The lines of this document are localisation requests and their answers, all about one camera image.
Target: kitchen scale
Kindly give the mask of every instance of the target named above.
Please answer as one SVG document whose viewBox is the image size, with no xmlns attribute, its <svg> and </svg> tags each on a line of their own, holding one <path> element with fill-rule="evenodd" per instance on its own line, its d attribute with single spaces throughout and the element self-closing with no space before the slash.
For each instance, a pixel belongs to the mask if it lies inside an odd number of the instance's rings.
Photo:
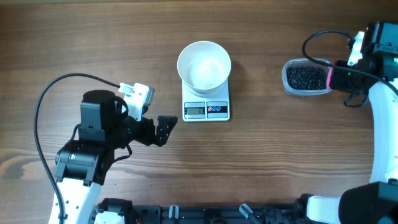
<svg viewBox="0 0 398 224">
<path fill-rule="evenodd" d="M 182 82 L 182 114 L 186 122 L 229 120 L 228 80 L 219 92 L 206 96 L 193 91 Z"/>
</svg>

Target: wooden table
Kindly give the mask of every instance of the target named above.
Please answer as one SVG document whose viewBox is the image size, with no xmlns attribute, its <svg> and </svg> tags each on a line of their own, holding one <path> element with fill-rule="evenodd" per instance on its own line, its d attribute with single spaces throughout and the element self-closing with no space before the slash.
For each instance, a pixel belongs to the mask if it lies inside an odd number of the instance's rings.
<svg viewBox="0 0 398 224">
<path fill-rule="evenodd" d="M 48 82 L 89 73 L 156 89 L 146 114 L 175 114 L 164 147 L 131 144 L 99 198 L 135 205 L 239 205 L 293 202 L 302 193 L 339 196 L 368 182 L 373 118 L 368 105 L 343 106 L 345 93 L 298 98 L 284 93 L 281 69 L 323 29 L 353 35 L 370 21 L 396 19 L 392 1 L 180 1 L 0 6 L 0 223 L 46 223 L 53 190 L 37 155 L 33 115 Z M 222 45 L 233 61 L 231 120 L 182 121 L 181 50 L 198 40 Z M 347 59 L 344 37 L 313 41 L 315 57 Z M 47 93 L 39 136 L 47 162 L 80 122 L 93 89 L 69 78 Z M 117 156 L 126 154 L 118 150 Z"/>
</svg>

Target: clear plastic container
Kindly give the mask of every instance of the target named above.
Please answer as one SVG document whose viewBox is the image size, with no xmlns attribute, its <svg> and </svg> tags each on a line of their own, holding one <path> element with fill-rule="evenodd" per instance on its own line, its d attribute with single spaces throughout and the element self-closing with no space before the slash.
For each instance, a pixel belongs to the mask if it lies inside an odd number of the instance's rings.
<svg viewBox="0 0 398 224">
<path fill-rule="evenodd" d="M 330 63 L 328 60 L 323 59 L 323 58 L 316 58 L 316 59 L 320 60 L 322 62 Z M 325 78 L 326 79 L 328 78 L 329 67 L 315 64 L 306 58 L 298 58 L 298 59 L 290 60 L 284 65 L 284 67 L 282 69 L 282 81 L 284 83 L 285 92 L 287 94 L 294 95 L 294 96 L 315 96 L 315 95 L 329 93 L 331 91 L 331 89 L 329 89 L 329 88 L 326 88 L 324 90 L 296 90 L 296 89 L 293 89 L 287 82 L 286 70 L 287 70 L 287 68 L 290 68 L 290 67 L 299 67 L 299 66 L 320 67 L 325 70 L 325 75 L 326 75 Z"/>
</svg>

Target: black beans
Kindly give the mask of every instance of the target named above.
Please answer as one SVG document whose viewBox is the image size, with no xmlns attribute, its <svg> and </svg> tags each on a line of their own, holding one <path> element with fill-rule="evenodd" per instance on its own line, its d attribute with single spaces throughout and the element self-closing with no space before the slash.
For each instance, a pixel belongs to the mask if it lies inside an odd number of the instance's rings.
<svg viewBox="0 0 398 224">
<path fill-rule="evenodd" d="M 296 90 L 324 90 L 326 88 L 326 73 L 320 67 L 289 67 L 286 75 L 287 83 Z"/>
</svg>

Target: pink strip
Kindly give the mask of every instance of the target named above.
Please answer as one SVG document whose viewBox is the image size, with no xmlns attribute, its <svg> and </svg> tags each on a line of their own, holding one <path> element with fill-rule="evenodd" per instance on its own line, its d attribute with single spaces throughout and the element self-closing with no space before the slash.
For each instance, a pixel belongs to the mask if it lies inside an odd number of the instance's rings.
<svg viewBox="0 0 398 224">
<path fill-rule="evenodd" d="M 331 73 L 333 72 L 333 68 L 329 69 L 328 73 L 328 79 L 326 80 L 326 89 L 330 90 L 330 78 L 331 78 Z"/>
</svg>

